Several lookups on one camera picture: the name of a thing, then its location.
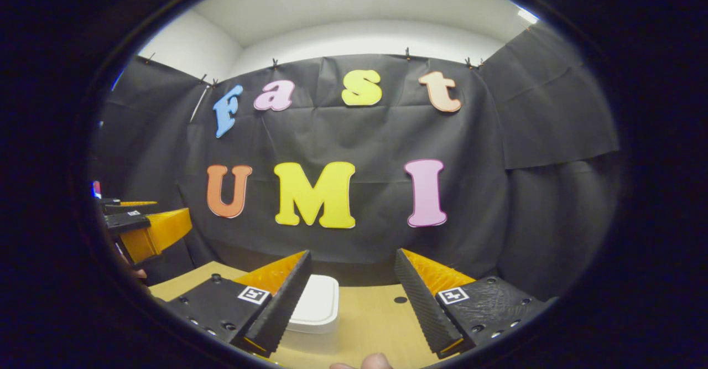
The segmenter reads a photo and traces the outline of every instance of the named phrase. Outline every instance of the ceiling light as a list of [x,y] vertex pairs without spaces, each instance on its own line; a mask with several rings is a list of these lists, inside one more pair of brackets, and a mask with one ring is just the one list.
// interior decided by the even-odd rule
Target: ceiling light
[[526,9],[519,7],[518,14],[519,14],[519,16],[521,16],[521,18],[526,19],[527,21],[531,22],[532,24],[538,22],[538,16],[535,16],[533,13],[526,11]]

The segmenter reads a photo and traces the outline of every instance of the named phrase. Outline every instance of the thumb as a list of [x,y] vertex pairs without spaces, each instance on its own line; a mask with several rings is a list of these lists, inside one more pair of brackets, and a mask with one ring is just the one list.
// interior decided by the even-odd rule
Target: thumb
[[364,358],[361,369],[392,369],[391,364],[382,353],[371,354]]

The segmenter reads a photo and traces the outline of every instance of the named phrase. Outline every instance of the white wall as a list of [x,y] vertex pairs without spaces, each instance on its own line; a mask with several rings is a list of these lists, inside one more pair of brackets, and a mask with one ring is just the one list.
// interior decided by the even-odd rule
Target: white wall
[[167,24],[145,45],[139,56],[165,64],[205,81],[224,80],[230,76],[241,46],[220,27],[187,11]]
[[321,56],[405,54],[477,65],[504,42],[462,29],[431,23],[366,20],[310,27],[243,49],[226,79],[273,65]]

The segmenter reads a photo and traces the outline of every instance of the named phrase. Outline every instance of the finger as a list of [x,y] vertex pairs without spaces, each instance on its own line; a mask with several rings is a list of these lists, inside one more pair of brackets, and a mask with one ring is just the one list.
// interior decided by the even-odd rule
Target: finger
[[354,369],[354,367],[351,367],[347,365],[346,363],[333,363],[329,365],[329,369]]
[[361,369],[392,369],[391,364],[382,353],[371,354],[364,358]]

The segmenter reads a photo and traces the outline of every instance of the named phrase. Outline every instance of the wooden table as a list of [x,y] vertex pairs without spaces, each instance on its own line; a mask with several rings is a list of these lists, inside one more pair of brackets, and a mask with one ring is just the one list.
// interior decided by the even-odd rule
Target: wooden table
[[[152,286],[150,291],[155,297],[169,301],[209,279],[213,273],[233,279],[245,272],[211,262]],[[365,356],[378,352],[386,354],[396,369],[414,369],[440,362],[425,343],[410,302],[394,302],[394,298],[404,296],[400,285],[339,288],[339,326],[332,334],[339,346],[336,354],[314,354],[279,346],[270,359],[293,369],[327,369],[334,362],[358,367]]]

